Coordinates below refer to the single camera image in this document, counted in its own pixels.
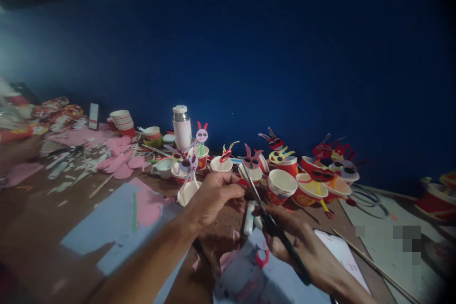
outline light blue paper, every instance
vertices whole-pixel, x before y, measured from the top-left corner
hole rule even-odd
[[[223,289],[216,286],[212,293],[214,304],[239,303],[238,294],[252,279],[255,281],[256,287],[244,298],[242,303],[331,303],[328,294],[313,285],[304,285],[293,268],[277,259],[272,253],[269,254],[269,262],[261,270],[255,262],[252,262],[252,255],[255,254],[257,246],[261,249],[264,249],[265,246],[267,249],[265,237],[259,229],[253,231],[236,258],[223,273],[220,278]]]
[[[99,249],[104,244],[115,242],[97,264],[106,276],[111,275],[134,252],[182,211],[181,206],[170,203],[161,208],[161,216],[157,222],[147,227],[139,226],[133,233],[133,193],[139,190],[140,188],[137,186],[128,183],[123,184],[73,228],[60,244],[84,255]],[[186,256],[187,253],[168,277],[155,298],[154,304],[161,304],[166,300]]]

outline white thermos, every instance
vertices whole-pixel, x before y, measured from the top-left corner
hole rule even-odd
[[[191,144],[191,122],[190,117],[187,115],[187,107],[178,105],[172,111],[174,113],[172,126],[176,136],[176,147],[185,150]]]

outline black scissors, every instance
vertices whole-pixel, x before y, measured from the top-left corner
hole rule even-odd
[[[274,221],[272,216],[266,212],[265,206],[263,205],[263,202],[261,201],[260,196],[258,195],[257,189],[256,189],[255,185],[253,184],[252,179],[250,178],[248,172],[246,172],[246,169],[244,168],[243,165],[239,166],[239,173],[241,174],[242,178],[244,178],[247,181],[250,192],[252,193],[256,202],[260,206],[261,218],[263,219],[263,223],[265,225],[266,232],[272,237],[277,236],[280,239],[280,241],[282,241],[286,250],[288,251],[288,254],[291,256],[291,258],[294,260],[294,262],[297,264],[297,266],[299,268],[299,272],[296,271],[296,274],[298,275],[299,279],[301,279],[305,285],[309,286],[312,283],[312,279],[310,277],[309,271],[307,271],[307,268],[305,268],[304,263],[301,260],[301,257],[296,252],[296,249],[293,247],[293,244],[286,237],[284,230],[281,229],[276,224],[276,222]]]

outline glue stick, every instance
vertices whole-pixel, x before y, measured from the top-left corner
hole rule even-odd
[[[175,106],[172,111],[174,113],[172,126],[176,136],[176,147],[184,151],[191,143],[190,117],[187,115],[187,107],[184,105]]]
[[[244,234],[247,236],[252,235],[253,231],[253,215],[252,211],[255,209],[255,202],[249,201],[247,206],[246,222],[244,224]]]

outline green straw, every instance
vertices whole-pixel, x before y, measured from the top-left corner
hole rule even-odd
[[[137,213],[137,207],[136,207],[136,192],[133,193],[133,233],[136,232],[136,213]]]

